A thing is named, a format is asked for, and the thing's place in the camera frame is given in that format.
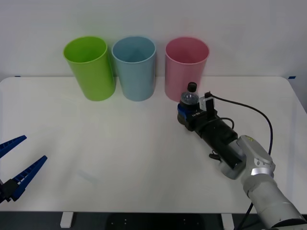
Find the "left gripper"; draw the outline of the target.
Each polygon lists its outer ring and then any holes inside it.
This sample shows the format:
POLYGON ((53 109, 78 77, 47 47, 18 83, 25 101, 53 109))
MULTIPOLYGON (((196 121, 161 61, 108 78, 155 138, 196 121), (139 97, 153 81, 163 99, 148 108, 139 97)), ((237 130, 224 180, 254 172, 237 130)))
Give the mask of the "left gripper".
MULTIPOLYGON (((5 156, 8 152, 26 139, 27 137, 22 135, 0 144, 0 158, 5 156)), ((9 179, 5 183, 0 182, 0 203, 2 203, 4 200, 7 202, 10 202, 11 200, 18 200, 24 193, 26 187, 44 165, 46 160, 47 156, 43 156, 12 179, 9 179)))

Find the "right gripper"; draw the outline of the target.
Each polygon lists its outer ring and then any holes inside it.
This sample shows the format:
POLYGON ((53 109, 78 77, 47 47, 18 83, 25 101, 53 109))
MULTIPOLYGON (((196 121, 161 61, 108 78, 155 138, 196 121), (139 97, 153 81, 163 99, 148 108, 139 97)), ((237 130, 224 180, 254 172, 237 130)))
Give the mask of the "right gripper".
POLYGON ((203 127, 209 121, 217 117, 217 111, 207 112, 201 109, 191 111, 180 103, 177 105, 178 115, 180 115, 184 120, 186 120, 186 128, 189 131, 195 131, 203 127))

